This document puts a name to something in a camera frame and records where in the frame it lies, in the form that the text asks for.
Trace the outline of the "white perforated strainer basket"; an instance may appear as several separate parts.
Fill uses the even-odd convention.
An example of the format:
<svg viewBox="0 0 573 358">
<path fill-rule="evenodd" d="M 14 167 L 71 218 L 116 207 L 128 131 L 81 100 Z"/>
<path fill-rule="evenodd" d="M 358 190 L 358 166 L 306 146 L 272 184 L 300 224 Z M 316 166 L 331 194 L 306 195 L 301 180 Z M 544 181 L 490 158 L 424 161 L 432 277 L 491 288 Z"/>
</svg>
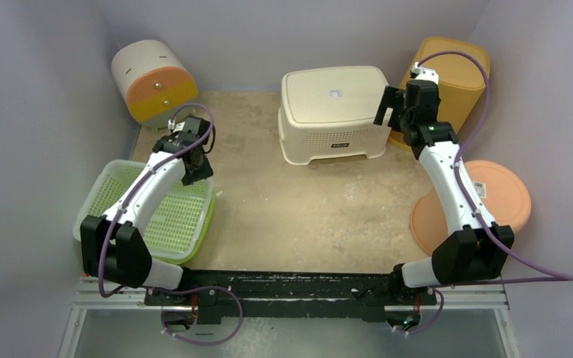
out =
<svg viewBox="0 0 573 358">
<path fill-rule="evenodd" d="M 104 167 L 76 217 L 72 229 L 76 241 L 81 240 L 80 226 L 84 218 L 101 216 L 105 210 L 115 207 L 144 167 L 144 163 L 131 160 L 113 160 Z M 142 232 L 153 257 L 174 264 L 192 258 L 210 223 L 213 187 L 211 179 L 189 186 L 177 182 L 166 193 Z"/>
</svg>

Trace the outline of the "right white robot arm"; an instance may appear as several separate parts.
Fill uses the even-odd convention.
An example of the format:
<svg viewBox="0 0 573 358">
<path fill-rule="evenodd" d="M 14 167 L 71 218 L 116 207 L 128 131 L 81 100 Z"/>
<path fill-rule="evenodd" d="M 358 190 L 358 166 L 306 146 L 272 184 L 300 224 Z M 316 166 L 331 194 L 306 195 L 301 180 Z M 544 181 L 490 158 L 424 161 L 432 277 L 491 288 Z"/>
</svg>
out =
<svg viewBox="0 0 573 358">
<path fill-rule="evenodd" d="M 391 298 L 405 304 L 419 289 L 497 278 L 514 243 L 510 226 L 500 226 L 474 188 L 460 156 L 457 135 L 437 119 L 439 89 L 429 80 L 410 80 L 405 89 L 387 86 L 375 125 L 402 133 L 414 157 L 431 179 L 447 224 L 447 238 L 430 258 L 398 264 L 389 283 Z"/>
</svg>

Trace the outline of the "yellow mesh waste basket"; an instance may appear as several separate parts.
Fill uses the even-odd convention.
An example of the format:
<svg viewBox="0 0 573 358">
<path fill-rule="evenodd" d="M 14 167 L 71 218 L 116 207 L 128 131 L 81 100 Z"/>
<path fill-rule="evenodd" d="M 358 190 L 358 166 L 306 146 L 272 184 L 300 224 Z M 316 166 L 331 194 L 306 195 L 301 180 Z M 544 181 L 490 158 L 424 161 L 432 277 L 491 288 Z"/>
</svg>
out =
<svg viewBox="0 0 573 358">
<path fill-rule="evenodd" d="M 485 72 L 490 72 L 489 55 L 483 48 L 447 37 L 424 39 L 411 64 L 437 52 L 450 50 L 470 55 L 482 65 Z M 470 60 L 455 54 L 428 60 L 425 67 L 435 70 L 439 76 L 441 103 L 438 120 L 451 123 L 453 129 L 458 132 L 485 90 L 482 74 Z"/>
</svg>

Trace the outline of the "cream plastic storage basket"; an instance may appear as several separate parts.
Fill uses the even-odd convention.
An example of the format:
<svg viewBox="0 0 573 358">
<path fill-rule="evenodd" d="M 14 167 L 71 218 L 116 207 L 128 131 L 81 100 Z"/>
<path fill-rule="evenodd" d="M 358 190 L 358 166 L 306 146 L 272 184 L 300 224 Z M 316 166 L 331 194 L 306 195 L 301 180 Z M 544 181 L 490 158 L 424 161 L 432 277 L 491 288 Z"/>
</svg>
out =
<svg viewBox="0 0 573 358">
<path fill-rule="evenodd" d="M 364 155 L 382 156 L 390 129 L 375 125 L 388 82 L 375 66 L 336 66 L 285 74 L 278 135 L 289 164 Z"/>
</svg>

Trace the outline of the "peach plastic bucket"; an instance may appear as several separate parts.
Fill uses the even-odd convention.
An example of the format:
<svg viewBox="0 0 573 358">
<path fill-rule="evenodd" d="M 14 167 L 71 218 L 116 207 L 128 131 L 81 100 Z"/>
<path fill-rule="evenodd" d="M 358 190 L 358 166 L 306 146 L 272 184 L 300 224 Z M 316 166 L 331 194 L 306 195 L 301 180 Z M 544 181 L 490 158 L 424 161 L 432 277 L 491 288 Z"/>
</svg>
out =
<svg viewBox="0 0 573 358">
<path fill-rule="evenodd" d="M 520 178 L 487 160 L 473 160 L 465 165 L 478 196 L 497 223 L 509 225 L 515 233 L 520 231 L 531 213 L 530 194 Z M 427 255 L 448 237 L 445 214 L 435 189 L 417 201 L 410 226 L 415 241 Z"/>
</svg>

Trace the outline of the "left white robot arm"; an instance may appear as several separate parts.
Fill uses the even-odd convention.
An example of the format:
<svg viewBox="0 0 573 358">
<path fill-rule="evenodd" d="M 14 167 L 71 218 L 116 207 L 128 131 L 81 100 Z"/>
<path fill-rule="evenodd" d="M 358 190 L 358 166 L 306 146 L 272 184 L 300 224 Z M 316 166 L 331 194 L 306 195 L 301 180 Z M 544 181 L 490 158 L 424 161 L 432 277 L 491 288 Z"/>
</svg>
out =
<svg viewBox="0 0 573 358">
<path fill-rule="evenodd" d="M 137 179 L 99 216 L 85 216 L 80 224 L 81 255 L 86 274 L 98 279 L 104 298 L 125 287 L 163 289 L 175 305 L 192 297 L 192 284 L 184 269 L 155 258 L 143 239 L 145 229 L 167 192 L 213 175 L 204 146 L 215 133 L 213 120 L 189 116 L 172 122 L 170 134 L 161 137 Z M 117 283 L 107 291 L 105 281 Z"/>
</svg>

